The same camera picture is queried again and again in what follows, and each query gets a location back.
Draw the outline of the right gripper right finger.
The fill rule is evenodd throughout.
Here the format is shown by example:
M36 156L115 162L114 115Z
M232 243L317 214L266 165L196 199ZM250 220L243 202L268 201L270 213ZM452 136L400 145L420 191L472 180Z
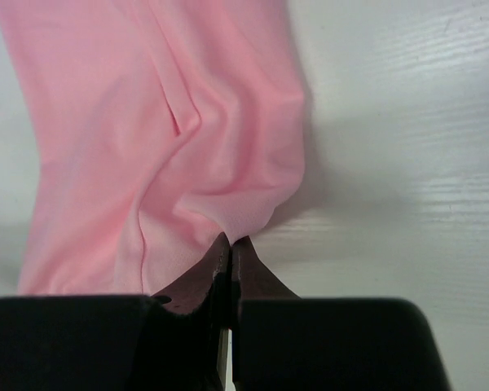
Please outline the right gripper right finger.
M231 249L232 380L238 390L298 390L303 301L259 259L250 238Z

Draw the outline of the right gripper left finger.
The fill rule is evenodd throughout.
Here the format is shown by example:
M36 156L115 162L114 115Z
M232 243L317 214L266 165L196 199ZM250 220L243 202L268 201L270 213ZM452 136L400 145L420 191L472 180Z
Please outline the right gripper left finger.
M231 245L219 234L206 254L154 298L167 324L159 368L172 390L224 390L227 371Z

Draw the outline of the pink t shirt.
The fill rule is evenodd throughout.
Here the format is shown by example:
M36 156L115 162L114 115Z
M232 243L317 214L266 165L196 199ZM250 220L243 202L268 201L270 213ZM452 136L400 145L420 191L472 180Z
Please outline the pink t shirt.
M155 293L305 169L284 1L0 1L40 179L19 291Z

